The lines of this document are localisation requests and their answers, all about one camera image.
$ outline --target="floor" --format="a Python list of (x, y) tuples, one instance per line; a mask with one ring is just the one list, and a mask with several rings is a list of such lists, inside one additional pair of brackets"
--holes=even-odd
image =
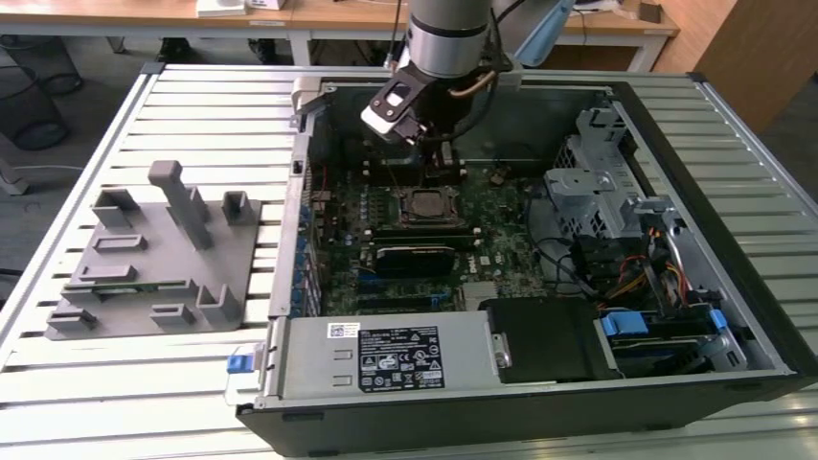
[[(193, 39), (196, 62), (256, 64), (258, 60), (244, 40)], [(13, 166), (71, 165), (83, 166), (105, 133), (141, 63), (153, 60), (159, 51), (159, 38), (128, 38), (128, 53), (113, 55), (101, 38), (67, 39), (79, 73), (85, 85), (75, 94), (56, 100), (72, 128), (71, 137), (55, 148), (37, 152), (15, 149), (0, 138), (0, 155)], [(324, 51), (338, 56), (336, 50)], [(0, 55), (0, 65), (9, 65)], [(818, 198), (818, 82), (803, 88), (779, 119), (762, 136), (773, 153), (793, 172), (813, 197)], [(9, 197), (0, 192), (0, 267), (23, 269), (37, 249), (51, 221), (63, 205), (76, 181), (71, 170), (27, 170), (31, 192)], [(0, 276), (0, 299), (8, 297), (13, 279)]]

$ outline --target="white label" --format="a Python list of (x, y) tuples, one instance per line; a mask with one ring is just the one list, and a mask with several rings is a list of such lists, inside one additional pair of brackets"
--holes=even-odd
[(280, 10), (286, 0), (247, 0), (247, 6), (266, 10)]
[(251, 21), (251, 26), (284, 27), (283, 21)]
[(327, 338), (355, 338), (360, 323), (330, 323), (327, 324)]

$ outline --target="red wire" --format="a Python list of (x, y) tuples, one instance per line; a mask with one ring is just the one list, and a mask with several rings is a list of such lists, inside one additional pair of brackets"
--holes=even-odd
[(320, 180), (320, 193), (318, 199), (323, 199), (323, 191), (327, 190), (327, 165), (323, 165), (323, 179)]
[(679, 267), (677, 267), (675, 265), (673, 265), (670, 263), (666, 264), (666, 266), (667, 267), (673, 267), (677, 270), (677, 272), (678, 272), (677, 281), (679, 282), (679, 297), (681, 297), (681, 300), (682, 300), (682, 306), (687, 307), (687, 296), (686, 296), (686, 293), (687, 293), (687, 277), (685, 276), (685, 272), (683, 272), (683, 270)]
[(645, 259), (645, 256), (627, 256), (625, 258), (625, 260), (622, 261), (622, 264), (619, 265), (619, 280), (618, 280), (618, 284), (621, 284), (622, 280), (625, 279), (625, 269), (627, 268), (627, 263), (630, 261), (637, 261), (639, 259)]

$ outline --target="metal grating table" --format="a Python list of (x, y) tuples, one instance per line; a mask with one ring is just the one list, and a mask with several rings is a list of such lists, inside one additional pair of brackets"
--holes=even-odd
[[(227, 404), (226, 359), (264, 339), (288, 161), (290, 90), (302, 75), (378, 77), (363, 68), (169, 65), (141, 75), (0, 314), (0, 457), (280, 458)], [(687, 77), (538, 72), (527, 79), (626, 80), (651, 110), (813, 350), (818, 350), (818, 213), (706, 84)], [(107, 187), (161, 201), (155, 159), (185, 166), (203, 198), (243, 189), (263, 201), (243, 328), (232, 333), (51, 342), (45, 319), (73, 272)], [(654, 187), (663, 186), (641, 157)], [(255, 376), (234, 376), (248, 402)], [(818, 458), (815, 387), (733, 407), (683, 429), (360, 455), (355, 458)]]

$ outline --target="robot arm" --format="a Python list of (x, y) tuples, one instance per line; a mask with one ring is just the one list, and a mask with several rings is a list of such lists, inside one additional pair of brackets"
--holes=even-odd
[[(575, 0), (560, 0), (543, 17), (526, 44), (527, 55), (550, 53)], [(380, 89), (362, 120), (386, 140), (410, 144), (448, 142), (466, 128), (458, 123), (471, 112), (471, 99), (500, 72), (511, 70), (502, 51), (492, 0), (408, 0), (410, 63)]]

